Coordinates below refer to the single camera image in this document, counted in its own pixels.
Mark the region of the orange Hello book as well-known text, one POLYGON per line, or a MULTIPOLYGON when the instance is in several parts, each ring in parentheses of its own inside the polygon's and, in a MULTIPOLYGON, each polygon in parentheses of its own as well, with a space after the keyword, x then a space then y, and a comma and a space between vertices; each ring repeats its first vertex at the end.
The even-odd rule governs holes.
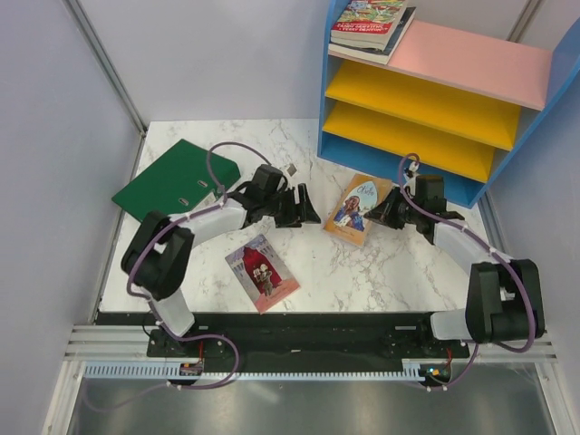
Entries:
POLYGON ((389 179, 355 174, 324 224, 324 231, 362 247, 371 227, 364 215, 386 199, 392 186, 389 179))

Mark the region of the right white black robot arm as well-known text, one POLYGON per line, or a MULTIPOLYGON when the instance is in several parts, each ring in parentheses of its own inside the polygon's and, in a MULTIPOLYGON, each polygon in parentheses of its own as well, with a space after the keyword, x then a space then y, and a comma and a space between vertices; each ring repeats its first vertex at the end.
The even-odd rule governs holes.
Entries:
POLYGON ((430 325, 415 334, 421 354, 438 355, 448 340, 493 343, 523 353, 545 333, 537 265, 497 251, 469 228, 460 213, 448 210, 443 177, 410 179, 403 188, 393 188, 365 217, 393 229, 413 225, 468 276, 466 306, 433 313, 430 325))

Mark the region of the blue Nineteen Eighty-Four book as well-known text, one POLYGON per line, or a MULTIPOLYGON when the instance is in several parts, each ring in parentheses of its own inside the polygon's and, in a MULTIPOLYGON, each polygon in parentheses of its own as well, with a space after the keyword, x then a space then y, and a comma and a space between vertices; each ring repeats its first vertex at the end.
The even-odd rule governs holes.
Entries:
POLYGON ((411 22, 413 21, 415 13, 416 8, 414 6, 408 6, 405 9, 400 22, 395 28, 386 47, 382 51, 371 48, 358 48, 338 43, 330 43, 329 53, 331 55, 338 56, 340 54, 347 57, 352 57, 353 59, 357 60, 377 63, 380 65, 387 65, 396 48, 398 47, 402 37, 405 35, 411 22))

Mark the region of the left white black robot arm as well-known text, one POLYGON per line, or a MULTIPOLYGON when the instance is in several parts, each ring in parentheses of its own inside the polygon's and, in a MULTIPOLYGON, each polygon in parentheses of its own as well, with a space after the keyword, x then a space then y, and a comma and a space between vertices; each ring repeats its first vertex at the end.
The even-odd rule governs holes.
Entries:
POLYGON ((319 224, 307 186, 288 186, 285 174, 260 165, 251 180, 227 192, 216 204, 197 212, 165 215, 151 211, 142 220, 122 260, 127 293, 145 300, 169 333, 168 347, 179 356, 198 349, 195 323, 180 289, 193 248, 269 217, 278 228, 319 224))

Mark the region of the red and pink castle book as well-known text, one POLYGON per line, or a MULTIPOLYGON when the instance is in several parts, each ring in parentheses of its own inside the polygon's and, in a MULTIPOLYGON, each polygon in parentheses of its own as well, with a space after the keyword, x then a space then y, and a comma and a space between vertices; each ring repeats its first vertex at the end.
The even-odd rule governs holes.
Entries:
POLYGON ((263 234, 227 255, 226 261, 260 314, 300 288, 263 234))

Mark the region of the red Treehouse book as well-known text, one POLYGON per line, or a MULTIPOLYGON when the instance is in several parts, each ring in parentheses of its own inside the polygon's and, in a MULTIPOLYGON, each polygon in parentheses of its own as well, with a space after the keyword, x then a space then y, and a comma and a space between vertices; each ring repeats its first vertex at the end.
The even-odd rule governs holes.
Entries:
POLYGON ((407 6, 407 1, 350 1, 333 24, 330 42, 382 51, 407 6))

